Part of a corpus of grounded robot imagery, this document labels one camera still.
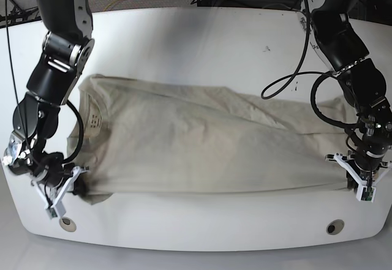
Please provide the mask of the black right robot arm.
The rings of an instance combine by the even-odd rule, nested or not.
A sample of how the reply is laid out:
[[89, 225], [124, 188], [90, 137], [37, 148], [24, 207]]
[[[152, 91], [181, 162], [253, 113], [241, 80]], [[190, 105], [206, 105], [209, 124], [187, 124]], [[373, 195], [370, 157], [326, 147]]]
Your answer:
[[17, 100], [2, 163], [12, 174], [29, 176], [50, 218], [59, 218], [66, 212], [66, 193], [87, 192], [80, 179], [86, 168], [74, 162], [84, 140], [82, 118], [77, 118], [78, 140], [70, 155], [48, 153], [45, 145], [57, 131], [61, 107], [74, 107], [69, 96], [94, 47], [92, 13], [88, 0], [36, 1], [47, 34], [26, 94]]

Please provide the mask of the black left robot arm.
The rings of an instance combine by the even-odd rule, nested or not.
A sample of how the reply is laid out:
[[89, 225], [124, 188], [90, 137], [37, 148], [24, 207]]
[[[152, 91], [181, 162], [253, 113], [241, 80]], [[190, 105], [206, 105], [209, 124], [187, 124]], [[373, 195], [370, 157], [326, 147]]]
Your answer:
[[302, 9], [311, 28], [311, 45], [337, 78], [346, 101], [356, 111], [356, 122], [344, 123], [326, 117], [315, 97], [326, 76], [311, 89], [311, 106], [324, 122], [347, 135], [347, 155], [328, 154], [346, 170], [347, 187], [360, 201], [373, 201], [377, 184], [390, 170], [383, 161], [391, 148], [391, 106], [386, 98], [386, 80], [368, 57], [369, 51], [349, 21], [349, 11], [358, 0], [303, 0]]

